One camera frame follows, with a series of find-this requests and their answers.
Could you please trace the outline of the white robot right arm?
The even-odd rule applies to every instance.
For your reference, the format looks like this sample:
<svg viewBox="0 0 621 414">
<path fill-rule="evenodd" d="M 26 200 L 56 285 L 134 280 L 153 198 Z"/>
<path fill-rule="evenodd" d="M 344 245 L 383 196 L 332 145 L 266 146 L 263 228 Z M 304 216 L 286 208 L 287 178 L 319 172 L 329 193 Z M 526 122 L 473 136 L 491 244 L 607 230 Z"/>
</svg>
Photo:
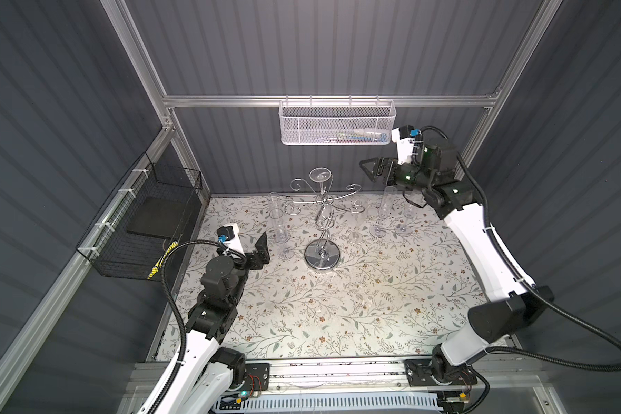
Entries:
<svg viewBox="0 0 621 414">
<path fill-rule="evenodd" d="M 394 158 L 360 163 L 371 181 L 419 191 L 426 205 L 455 234 L 486 296 L 469 309 L 466 324 L 434 348 L 426 371 L 448 385 L 485 355 L 522 355 L 541 362 L 591 372 L 621 372 L 621 362 L 574 362 L 520 348 L 500 347 L 504 336 L 531 326 L 547 309 L 591 332 L 621 352 L 621 341 L 555 305 L 548 286 L 539 286 L 519 266 L 490 219 L 486 193 L 448 136 L 435 126 L 364 129 L 368 143 L 394 143 Z"/>
</svg>

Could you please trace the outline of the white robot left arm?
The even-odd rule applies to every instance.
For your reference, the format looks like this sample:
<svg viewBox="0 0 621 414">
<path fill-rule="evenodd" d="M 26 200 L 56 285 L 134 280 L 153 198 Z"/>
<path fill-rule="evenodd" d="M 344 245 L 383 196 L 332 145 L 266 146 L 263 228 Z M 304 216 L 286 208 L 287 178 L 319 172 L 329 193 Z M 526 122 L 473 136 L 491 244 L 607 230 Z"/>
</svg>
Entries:
<svg viewBox="0 0 621 414">
<path fill-rule="evenodd" d="M 205 267 L 204 289 L 188 317 L 182 317 L 168 287 L 167 264 L 179 251 L 194 245 L 217 249 Z M 234 224 L 218 229 L 217 239 L 175 241 L 155 264 L 162 287 L 179 329 L 179 347 L 139 412 L 208 413 L 222 396 L 241 402 L 247 377 L 246 357 L 222 345 L 234 324 L 248 274 L 261 270 L 271 259 L 267 234 L 262 233 L 253 252 L 245 253 Z"/>
</svg>

